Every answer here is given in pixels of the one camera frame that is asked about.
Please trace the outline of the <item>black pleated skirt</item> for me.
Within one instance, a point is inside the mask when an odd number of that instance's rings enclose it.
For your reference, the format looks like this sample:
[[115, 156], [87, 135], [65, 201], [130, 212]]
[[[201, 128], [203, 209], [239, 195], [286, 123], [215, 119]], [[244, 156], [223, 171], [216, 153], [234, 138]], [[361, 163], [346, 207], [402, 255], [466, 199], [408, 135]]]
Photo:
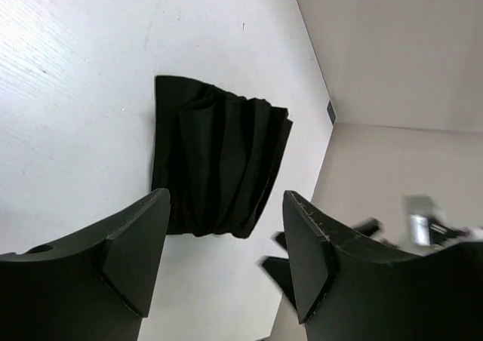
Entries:
[[152, 189], [171, 194], [168, 234], [248, 238], [275, 185], [289, 111], [174, 75], [155, 77]]

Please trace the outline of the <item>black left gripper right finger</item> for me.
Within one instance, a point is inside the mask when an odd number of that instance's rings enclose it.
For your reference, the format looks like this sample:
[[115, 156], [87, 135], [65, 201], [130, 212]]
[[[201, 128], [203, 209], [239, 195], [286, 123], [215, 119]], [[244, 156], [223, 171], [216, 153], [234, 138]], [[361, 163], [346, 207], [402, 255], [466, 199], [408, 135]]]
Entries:
[[426, 256], [382, 244], [287, 191], [283, 221], [310, 340], [480, 340], [482, 245]]

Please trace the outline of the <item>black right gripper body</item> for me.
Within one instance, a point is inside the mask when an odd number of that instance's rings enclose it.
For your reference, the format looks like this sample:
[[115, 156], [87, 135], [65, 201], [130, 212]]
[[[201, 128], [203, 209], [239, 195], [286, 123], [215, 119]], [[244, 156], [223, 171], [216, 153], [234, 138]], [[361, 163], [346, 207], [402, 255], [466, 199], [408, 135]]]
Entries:
[[353, 241], [378, 244], [397, 251], [443, 251], [463, 247], [467, 251], [482, 250], [482, 227], [456, 227], [445, 223], [445, 214], [428, 195], [406, 195], [402, 198], [405, 212], [405, 233], [394, 243], [374, 236], [382, 224], [369, 218], [352, 230]]

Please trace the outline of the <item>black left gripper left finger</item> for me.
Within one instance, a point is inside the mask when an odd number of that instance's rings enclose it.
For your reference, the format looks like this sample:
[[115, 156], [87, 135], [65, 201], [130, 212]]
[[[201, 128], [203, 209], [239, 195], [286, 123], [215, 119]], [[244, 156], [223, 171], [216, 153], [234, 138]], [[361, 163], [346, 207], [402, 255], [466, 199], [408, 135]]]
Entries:
[[1, 256], [3, 340], [136, 340], [167, 235], [170, 194], [22, 253]]

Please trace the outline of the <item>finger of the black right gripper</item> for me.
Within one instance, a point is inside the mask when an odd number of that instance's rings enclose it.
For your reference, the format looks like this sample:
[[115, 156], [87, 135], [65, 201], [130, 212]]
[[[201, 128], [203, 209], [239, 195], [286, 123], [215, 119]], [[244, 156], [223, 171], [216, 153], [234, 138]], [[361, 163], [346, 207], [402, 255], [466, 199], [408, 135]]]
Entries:
[[278, 245], [280, 246], [282, 249], [284, 250], [287, 250], [288, 247], [287, 247], [287, 242], [286, 242], [286, 236], [285, 236], [285, 232], [276, 232], [273, 236], [272, 236], [272, 240]]
[[260, 266], [282, 292], [293, 291], [291, 268], [288, 259], [264, 257], [260, 261]]

